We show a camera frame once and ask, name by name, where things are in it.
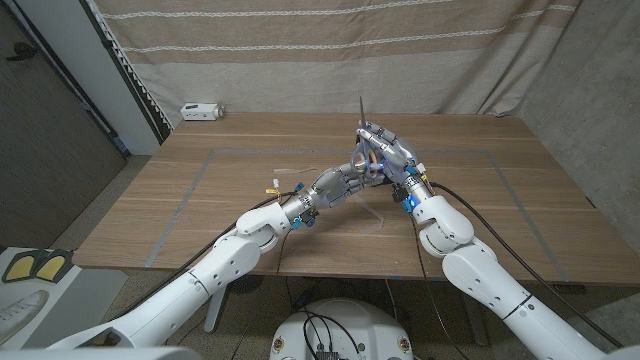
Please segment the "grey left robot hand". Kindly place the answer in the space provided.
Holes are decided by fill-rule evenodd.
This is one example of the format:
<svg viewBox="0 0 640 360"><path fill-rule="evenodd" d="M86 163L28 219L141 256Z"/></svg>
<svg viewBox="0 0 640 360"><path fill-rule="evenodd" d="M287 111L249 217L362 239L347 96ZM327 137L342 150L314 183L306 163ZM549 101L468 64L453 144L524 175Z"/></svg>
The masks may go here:
<svg viewBox="0 0 640 360"><path fill-rule="evenodd" d="M384 182L384 175L370 177L355 170L349 163L325 170L307 189L302 189L282 205L288 220L300 218L307 222L325 208L341 205L346 199L368 187Z"/></svg>

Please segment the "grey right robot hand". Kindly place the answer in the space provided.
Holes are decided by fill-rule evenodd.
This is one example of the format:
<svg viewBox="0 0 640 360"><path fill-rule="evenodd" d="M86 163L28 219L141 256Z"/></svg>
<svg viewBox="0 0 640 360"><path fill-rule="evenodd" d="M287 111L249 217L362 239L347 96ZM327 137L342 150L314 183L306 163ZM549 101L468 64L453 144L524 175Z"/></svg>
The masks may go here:
<svg viewBox="0 0 640 360"><path fill-rule="evenodd" d="M366 181L383 181L403 188L418 202L435 195L417 152L402 138L383 127L365 122L357 130L356 149L350 164Z"/></svg>

